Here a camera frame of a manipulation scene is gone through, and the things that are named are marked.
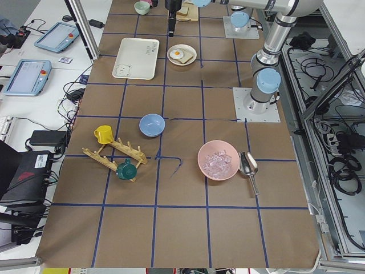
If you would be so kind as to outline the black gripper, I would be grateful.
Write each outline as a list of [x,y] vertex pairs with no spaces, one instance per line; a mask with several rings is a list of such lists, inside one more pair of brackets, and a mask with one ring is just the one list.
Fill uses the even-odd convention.
[[174,37],[175,25],[176,25],[176,12],[182,7],[182,0],[165,0],[165,8],[168,12],[168,35],[169,37]]

